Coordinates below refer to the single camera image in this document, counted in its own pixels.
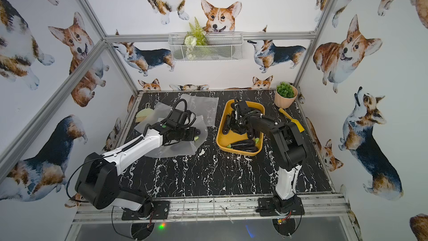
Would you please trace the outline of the purple eggplant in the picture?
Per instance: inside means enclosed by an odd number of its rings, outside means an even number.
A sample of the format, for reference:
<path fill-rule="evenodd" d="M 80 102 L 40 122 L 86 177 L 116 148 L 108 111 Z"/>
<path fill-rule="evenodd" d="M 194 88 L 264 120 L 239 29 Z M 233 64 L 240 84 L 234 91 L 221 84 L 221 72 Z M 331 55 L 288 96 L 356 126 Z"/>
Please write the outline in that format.
<path fill-rule="evenodd" d="M 256 146 L 256 141 L 254 139 L 245 139 L 242 141 L 237 141 L 227 145 L 227 148 L 238 149 L 242 147 L 253 147 Z"/>
<path fill-rule="evenodd" d="M 250 152 L 250 153 L 256 153 L 258 152 L 259 148 L 256 146 L 247 146 L 247 147 L 240 147 L 239 151 L 244 151 L 244 152 Z"/>
<path fill-rule="evenodd" d="M 222 128 L 223 135 L 227 135 L 230 131 L 230 121 L 231 121 L 231 115 L 227 114 L 225 117 L 224 125 Z"/>

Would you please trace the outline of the frosted zip-top bag front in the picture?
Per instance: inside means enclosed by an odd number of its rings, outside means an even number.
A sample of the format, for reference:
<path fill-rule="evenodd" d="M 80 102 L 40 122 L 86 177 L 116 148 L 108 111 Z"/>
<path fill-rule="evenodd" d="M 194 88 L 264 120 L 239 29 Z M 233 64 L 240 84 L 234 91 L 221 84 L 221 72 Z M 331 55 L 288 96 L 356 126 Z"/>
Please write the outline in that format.
<path fill-rule="evenodd" d="M 207 140 L 208 131 L 204 121 L 204 116 L 197 116 L 193 124 L 201 131 L 199 136 L 196 136 L 194 141 L 182 141 L 171 146 L 162 146 L 148 152 L 145 156 L 151 158 L 167 158 L 176 156 L 193 156 L 201 145 Z"/>

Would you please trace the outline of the frosted zip-top bag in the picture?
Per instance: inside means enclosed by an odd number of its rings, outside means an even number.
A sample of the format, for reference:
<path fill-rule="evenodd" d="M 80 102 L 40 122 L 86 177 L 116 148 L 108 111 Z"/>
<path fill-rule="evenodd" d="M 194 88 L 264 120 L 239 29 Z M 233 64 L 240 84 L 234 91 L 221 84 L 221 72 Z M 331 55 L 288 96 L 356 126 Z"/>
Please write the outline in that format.
<path fill-rule="evenodd" d="M 192 111 L 196 116 L 203 116 L 207 127 L 215 126 L 219 98 L 182 94 L 181 99 L 187 102 L 187 109 Z"/>
<path fill-rule="evenodd" d="M 151 158 L 167 158 L 176 156 L 193 156 L 201 145 L 207 140 L 208 131 L 204 121 L 204 116 L 197 116 L 193 124 L 201 131 L 199 136 L 196 136 L 194 141 L 182 141 L 171 146 L 162 146 L 148 152 L 145 156 Z"/>
<path fill-rule="evenodd" d="M 158 102 L 154 110 L 149 115 L 147 115 L 142 122 L 136 124 L 134 129 L 139 133 L 143 133 L 147 124 L 154 125 L 157 122 L 160 122 L 161 120 L 167 118 L 171 110 L 171 106 L 168 106 L 162 102 Z"/>

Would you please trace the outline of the yellow plastic tray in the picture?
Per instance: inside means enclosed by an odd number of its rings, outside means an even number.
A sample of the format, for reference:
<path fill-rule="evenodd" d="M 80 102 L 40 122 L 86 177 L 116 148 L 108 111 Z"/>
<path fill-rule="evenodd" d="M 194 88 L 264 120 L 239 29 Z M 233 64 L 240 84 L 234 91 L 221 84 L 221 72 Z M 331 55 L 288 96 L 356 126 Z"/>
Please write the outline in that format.
<path fill-rule="evenodd" d="M 232 148 L 227 148 L 227 145 L 237 142 L 237 141 L 242 141 L 245 139 L 249 139 L 246 134 L 240 135 L 237 133 L 234 133 L 232 131 L 230 131 L 227 135 L 223 135 L 222 133 L 222 127 L 224 125 L 224 121 L 225 121 L 225 117 L 227 114 L 230 114 L 232 112 L 232 108 L 231 108 L 231 103 L 233 102 L 234 99 L 231 99 L 229 101 L 226 102 L 221 120 L 220 120 L 220 125 L 217 131 L 217 137 L 216 137 L 216 143 L 218 145 L 218 147 L 220 148 L 220 150 L 225 151 L 225 152 L 229 152 L 232 154 L 237 154 L 237 155 L 243 155 L 243 156 L 256 156 L 257 154 L 259 154 L 262 151 L 263 148 L 263 138 L 264 138 L 264 134 L 263 133 L 257 133 L 255 135 L 255 137 L 253 138 L 256 141 L 256 147 L 259 148 L 258 152 L 256 153 L 250 153 L 250 152 L 244 152 L 244 151 L 239 151 L 238 149 L 232 149 Z"/>

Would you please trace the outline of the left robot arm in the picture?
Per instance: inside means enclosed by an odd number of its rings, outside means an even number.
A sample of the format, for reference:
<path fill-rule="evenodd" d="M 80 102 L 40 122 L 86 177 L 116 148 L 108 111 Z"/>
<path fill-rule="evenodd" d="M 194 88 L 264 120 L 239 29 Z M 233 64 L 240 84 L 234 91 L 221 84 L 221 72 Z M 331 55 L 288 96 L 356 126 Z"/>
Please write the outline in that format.
<path fill-rule="evenodd" d="M 170 127 L 158 122 L 146 125 L 143 134 L 102 155 L 92 153 L 82 164 L 75 191 L 96 209 L 116 206 L 148 216 L 154 209 L 149 196 L 120 187 L 119 176 L 154 149 L 181 141 L 194 141 L 201 131 L 196 127 Z"/>

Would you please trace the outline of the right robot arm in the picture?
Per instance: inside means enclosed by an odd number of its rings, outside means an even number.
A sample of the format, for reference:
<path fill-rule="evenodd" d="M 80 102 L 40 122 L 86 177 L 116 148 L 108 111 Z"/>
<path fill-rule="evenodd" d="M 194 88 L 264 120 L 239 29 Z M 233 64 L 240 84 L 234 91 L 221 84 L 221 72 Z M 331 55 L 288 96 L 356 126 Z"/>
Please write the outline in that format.
<path fill-rule="evenodd" d="M 233 154 L 255 156 L 270 141 L 278 166 L 278 182 L 274 200 L 279 203 L 295 200 L 295 187 L 307 148 L 298 126 L 264 115 L 264 107 L 255 102 L 233 99 L 226 103 L 217 131 L 218 147 Z"/>

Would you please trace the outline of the frosted zip-top bag left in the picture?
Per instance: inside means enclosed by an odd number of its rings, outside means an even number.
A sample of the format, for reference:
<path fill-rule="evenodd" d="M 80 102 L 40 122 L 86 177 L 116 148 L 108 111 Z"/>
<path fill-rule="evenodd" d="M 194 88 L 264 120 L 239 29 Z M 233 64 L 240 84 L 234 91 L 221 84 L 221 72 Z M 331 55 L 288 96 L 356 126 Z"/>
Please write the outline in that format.
<path fill-rule="evenodd" d="M 149 115 L 147 115 L 142 122 L 136 124 L 134 129 L 139 133 L 143 133 L 147 124 L 154 125 L 157 122 L 160 122 L 161 120 L 167 118 L 171 110 L 171 106 L 168 106 L 162 102 L 158 102 L 154 110 Z"/>

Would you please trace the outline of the frosted zip-top bag rear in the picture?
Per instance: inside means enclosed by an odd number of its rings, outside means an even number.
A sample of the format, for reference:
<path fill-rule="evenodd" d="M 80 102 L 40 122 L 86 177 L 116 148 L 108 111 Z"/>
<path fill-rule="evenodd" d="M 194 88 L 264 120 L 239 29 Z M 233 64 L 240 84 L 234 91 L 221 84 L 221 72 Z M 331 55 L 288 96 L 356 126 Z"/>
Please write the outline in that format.
<path fill-rule="evenodd" d="M 219 98 L 182 94 L 181 99 L 187 102 L 187 109 L 192 111 L 196 116 L 203 116 L 207 127 L 215 126 Z"/>

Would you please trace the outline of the pink pot green plant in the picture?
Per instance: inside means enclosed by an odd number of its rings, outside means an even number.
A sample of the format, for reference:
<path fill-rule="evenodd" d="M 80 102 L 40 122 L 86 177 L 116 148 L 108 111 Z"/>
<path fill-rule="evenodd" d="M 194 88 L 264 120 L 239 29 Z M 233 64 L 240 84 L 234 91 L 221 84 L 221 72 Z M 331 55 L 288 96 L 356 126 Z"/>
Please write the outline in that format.
<path fill-rule="evenodd" d="M 298 96 L 298 90 L 289 83 L 281 82 L 275 90 L 274 103 L 278 108 L 289 108 Z"/>

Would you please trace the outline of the yellow plastic scoop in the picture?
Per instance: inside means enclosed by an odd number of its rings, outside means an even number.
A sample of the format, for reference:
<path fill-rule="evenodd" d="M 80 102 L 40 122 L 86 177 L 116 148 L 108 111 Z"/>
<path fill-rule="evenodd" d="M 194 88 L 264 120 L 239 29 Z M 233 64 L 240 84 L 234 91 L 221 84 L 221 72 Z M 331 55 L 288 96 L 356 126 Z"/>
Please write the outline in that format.
<path fill-rule="evenodd" d="M 283 114 L 287 119 L 289 119 L 291 122 L 293 122 L 299 129 L 300 133 L 304 132 L 305 129 L 302 126 L 302 124 L 295 118 L 293 118 L 291 115 L 289 115 L 283 108 L 279 108 L 279 112 Z"/>

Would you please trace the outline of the artificial fern and flower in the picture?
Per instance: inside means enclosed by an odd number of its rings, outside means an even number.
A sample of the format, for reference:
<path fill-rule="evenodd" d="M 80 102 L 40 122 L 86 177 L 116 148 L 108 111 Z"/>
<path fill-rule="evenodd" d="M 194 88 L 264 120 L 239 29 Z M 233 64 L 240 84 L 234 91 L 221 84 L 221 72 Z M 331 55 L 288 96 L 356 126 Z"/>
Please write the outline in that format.
<path fill-rule="evenodd" d="M 184 39 L 186 57 L 188 60 L 197 60 L 209 55 L 206 31 L 195 18 L 194 23 L 189 23 L 189 31 Z"/>

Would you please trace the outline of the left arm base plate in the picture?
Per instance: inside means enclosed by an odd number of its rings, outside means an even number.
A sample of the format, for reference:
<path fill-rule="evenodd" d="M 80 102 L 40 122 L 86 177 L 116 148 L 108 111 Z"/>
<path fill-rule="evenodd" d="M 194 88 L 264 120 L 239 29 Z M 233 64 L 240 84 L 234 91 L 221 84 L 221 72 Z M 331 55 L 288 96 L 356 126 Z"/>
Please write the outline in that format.
<path fill-rule="evenodd" d="M 170 201 L 149 201 L 137 211 L 124 209 L 122 220 L 165 220 L 168 218 Z"/>

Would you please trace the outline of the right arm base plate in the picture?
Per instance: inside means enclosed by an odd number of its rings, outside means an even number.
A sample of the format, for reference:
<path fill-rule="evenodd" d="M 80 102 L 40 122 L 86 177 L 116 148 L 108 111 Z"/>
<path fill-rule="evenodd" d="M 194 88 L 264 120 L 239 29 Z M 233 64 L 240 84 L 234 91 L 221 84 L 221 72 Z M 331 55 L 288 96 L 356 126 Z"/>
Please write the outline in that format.
<path fill-rule="evenodd" d="M 260 216 L 287 216 L 304 215 L 305 211 L 300 197 L 294 195 L 288 200 L 282 200 L 278 196 L 261 197 L 257 200 L 256 212 Z"/>

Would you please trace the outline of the aluminium frame post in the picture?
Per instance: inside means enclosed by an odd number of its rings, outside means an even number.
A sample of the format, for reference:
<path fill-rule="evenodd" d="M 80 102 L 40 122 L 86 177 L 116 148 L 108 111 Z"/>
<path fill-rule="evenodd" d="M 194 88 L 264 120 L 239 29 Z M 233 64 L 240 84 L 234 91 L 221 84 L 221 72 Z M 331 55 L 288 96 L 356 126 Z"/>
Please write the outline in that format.
<path fill-rule="evenodd" d="M 16 136 L 1 155 L 1 181 L 11 171 L 18 160 L 26 153 L 52 116 L 58 111 L 72 90 L 90 70 L 92 65 L 106 49 L 107 42 L 101 39 L 96 43 L 85 60 L 59 86 L 49 100 L 41 107 L 26 127 Z"/>

